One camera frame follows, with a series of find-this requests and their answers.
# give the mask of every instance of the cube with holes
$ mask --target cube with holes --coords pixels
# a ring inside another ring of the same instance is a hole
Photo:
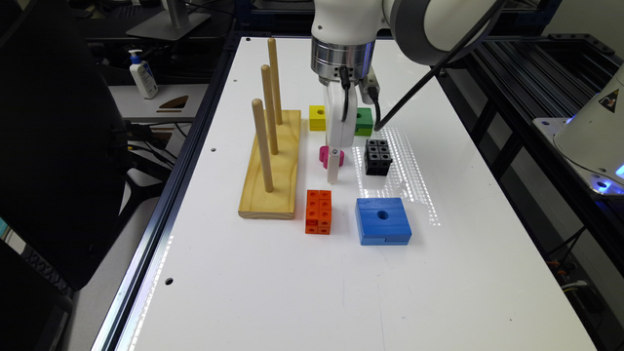
[[[332,192],[308,190],[305,206],[306,234],[326,234],[332,230]]]
[[[401,198],[358,199],[355,216],[362,245],[407,245],[411,238]]]
[[[367,149],[364,151],[364,166],[367,176],[388,176],[392,155],[387,140],[367,140]]]

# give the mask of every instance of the pink block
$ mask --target pink block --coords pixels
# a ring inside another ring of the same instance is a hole
[[[319,161],[323,162],[323,167],[325,169],[328,168],[328,159],[330,158],[329,150],[330,148],[328,146],[321,146],[321,149],[319,150]],[[338,166],[342,167],[342,164],[344,164],[344,151],[340,151],[340,163]]]

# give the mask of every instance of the metal frame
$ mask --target metal frame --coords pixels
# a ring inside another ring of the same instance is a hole
[[[559,9],[562,0],[540,0],[535,10],[503,10],[491,35],[540,35]],[[251,0],[236,0],[238,29],[270,30],[280,34],[310,35],[314,11],[258,10]],[[382,36],[389,31],[382,30]]]
[[[591,36],[578,37],[578,40],[589,37],[594,42]],[[528,43],[540,41],[548,39],[492,40],[463,59],[462,63],[488,97],[481,115],[484,119],[480,118],[470,131],[471,137],[478,145],[493,116],[499,113],[512,134],[490,165],[494,177],[500,180],[524,147],[624,275],[624,205],[597,198],[531,123],[535,117],[570,117],[596,93],[578,80],[570,79],[568,72],[557,68],[559,65],[539,49],[528,47]],[[591,59],[596,59],[596,65],[601,60],[616,70],[622,64],[618,57],[594,54],[596,57]],[[553,84],[559,85],[557,89],[552,89]]]
[[[92,350],[115,350],[118,347],[124,349],[124,345],[130,346],[132,342],[140,311],[147,299],[184,193],[215,116],[216,107],[242,34],[232,32],[225,41],[221,59],[197,112],[195,122],[180,150],[171,177],[147,224]]]

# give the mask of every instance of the wooden base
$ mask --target wooden base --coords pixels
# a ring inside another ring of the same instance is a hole
[[[257,138],[247,168],[238,215],[251,219],[293,219],[296,169],[299,159],[301,111],[283,110],[282,125],[277,126],[279,152],[271,155],[273,191],[264,191]]]

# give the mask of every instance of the blue block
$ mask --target blue block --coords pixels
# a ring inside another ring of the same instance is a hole
[[[358,199],[355,216],[362,245],[407,245],[410,241],[410,223],[400,198]]]

